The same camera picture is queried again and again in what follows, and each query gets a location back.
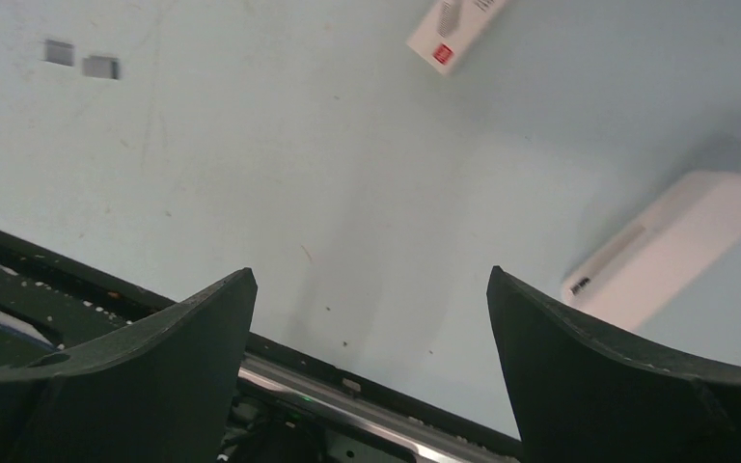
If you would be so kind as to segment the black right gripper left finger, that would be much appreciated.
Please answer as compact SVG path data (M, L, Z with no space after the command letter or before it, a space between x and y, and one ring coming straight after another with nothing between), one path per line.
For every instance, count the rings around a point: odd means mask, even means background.
M211 462L258 285L243 268L186 300L0 368L0 462Z

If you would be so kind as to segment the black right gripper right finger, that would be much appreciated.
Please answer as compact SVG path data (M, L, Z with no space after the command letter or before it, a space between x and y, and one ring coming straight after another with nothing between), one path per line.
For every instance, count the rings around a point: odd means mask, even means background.
M524 462L741 462L741 367L669 348L491 270Z

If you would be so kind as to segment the white stapler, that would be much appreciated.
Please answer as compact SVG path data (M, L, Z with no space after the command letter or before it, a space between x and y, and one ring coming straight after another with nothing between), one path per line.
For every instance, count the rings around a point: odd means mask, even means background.
M563 281L576 310L634 331L741 240L741 175L694 171Z

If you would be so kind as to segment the silver staple strip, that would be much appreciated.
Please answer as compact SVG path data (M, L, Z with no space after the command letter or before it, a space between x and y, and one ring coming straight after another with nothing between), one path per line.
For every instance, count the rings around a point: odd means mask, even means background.
M115 57L91 55L82 60L82 72L91 78L119 80L120 61Z
M43 60L50 64L65 67L74 66L74 45L64 41L47 39L43 43Z

